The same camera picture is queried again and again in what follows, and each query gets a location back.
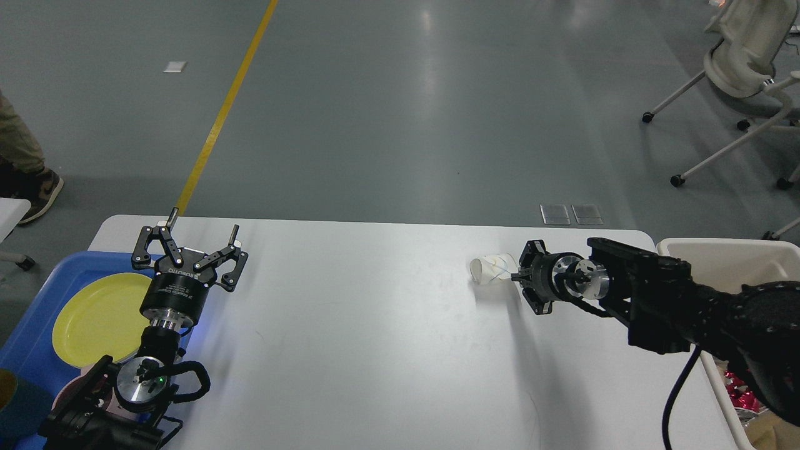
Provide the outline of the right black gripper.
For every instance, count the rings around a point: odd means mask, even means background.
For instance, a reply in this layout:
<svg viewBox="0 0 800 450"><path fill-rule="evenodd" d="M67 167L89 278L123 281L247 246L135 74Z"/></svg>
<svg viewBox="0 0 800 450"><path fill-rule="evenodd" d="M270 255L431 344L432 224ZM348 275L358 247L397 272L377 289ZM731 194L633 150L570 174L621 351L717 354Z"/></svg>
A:
<svg viewBox="0 0 800 450"><path fill-rule="evenodd" d="M560 301L559 287L554 273L562 253L549 253L542 239L529 240L518 259L518 268L511 280L531 280L531 286L522 287L522 294L534 314L551 314L553 304Z"/></svg>

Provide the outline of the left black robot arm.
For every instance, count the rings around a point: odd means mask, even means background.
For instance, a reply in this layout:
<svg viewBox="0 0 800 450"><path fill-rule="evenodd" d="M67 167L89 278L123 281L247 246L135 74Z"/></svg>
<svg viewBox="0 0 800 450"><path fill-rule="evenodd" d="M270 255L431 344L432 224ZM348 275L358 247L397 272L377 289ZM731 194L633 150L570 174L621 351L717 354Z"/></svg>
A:
<svg viewBox="0 0 800 450"><path fill-rule="evenodd" d="M132 250L132 268L154 274L139 310L148 321L139 348L125 362L101 357L55 401L38 429L44 448L162 449L183 429L169 407L211 390L208 370L184 359L182 338L200 322L212 287L234 291L249 254L238 225L218 251L180 247L172 236L177 217L174 208L166 221L142 227Z"/></svg>

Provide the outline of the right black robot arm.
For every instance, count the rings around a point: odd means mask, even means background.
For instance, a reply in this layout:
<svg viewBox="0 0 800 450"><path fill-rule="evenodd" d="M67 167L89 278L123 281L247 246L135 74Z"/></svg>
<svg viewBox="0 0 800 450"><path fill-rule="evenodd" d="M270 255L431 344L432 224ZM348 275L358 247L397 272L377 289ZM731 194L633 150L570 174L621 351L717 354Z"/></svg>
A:
<svg viewBox="0 0 800 450"><path fill-rule="evenodd" d="M659 355L689 351L662 414L669 422L683 385L703 351L729 363L761 403L798 425L798 282L743 285L739 293L697 284L691 263L608 238L587 240L591 255L551 253L528 241L511 280L535 314L563 301L627 327L629 345Z"/></svg>

